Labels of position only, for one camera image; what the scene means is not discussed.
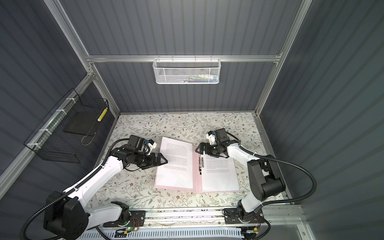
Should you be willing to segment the pink file folder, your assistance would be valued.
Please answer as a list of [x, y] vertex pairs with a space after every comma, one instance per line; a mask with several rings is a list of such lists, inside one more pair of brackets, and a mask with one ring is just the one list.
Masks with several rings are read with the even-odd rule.
[[199, 174], [199, 154], [195, 152], [196, 147], [193, 146], [193, 189], [163, 189], [163, 190], [177, 190], [177, 191], [187, 191], [192, 193], [213, 193], [213, 192], [203, 192], [202, 191], [202, 175]]

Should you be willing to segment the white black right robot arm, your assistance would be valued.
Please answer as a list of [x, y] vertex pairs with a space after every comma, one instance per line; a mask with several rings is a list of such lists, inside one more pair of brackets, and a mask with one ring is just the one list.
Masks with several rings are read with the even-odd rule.
[[250, 192], [238, 202], [237, 212], [230, 218], [237, 217], [240, 222], [247, 223], [261, 212], [262, 204], [270, 197], [277, 196], [286, 190], [278, 164], [269, 159], [273, 156], [258, 156], [246, 151], [241, 140], [227, 132], [224, 128], [209, 131], [207, 143], [199, 143], [195, 152], [218, 158], [232, 158], [244, 165], [248, 170]]

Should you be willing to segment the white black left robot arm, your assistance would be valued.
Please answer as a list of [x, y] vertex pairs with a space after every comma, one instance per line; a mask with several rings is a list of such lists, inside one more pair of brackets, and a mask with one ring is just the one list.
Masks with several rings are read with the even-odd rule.
[[54, 192], [47, 199], [43, 228], [58, 238], [75, 240], [83, 232], [109, 222], [126, 227], [134, 224], [130, 207], [119, 201], [98, 208], [87, 204], [95, 193], [121, 171], [146, 170], [166, 165], [161, 153], [153, 153], [156, 143], [131, 135], [115, 141], [106, 158], [84, 178], [63, 192]]

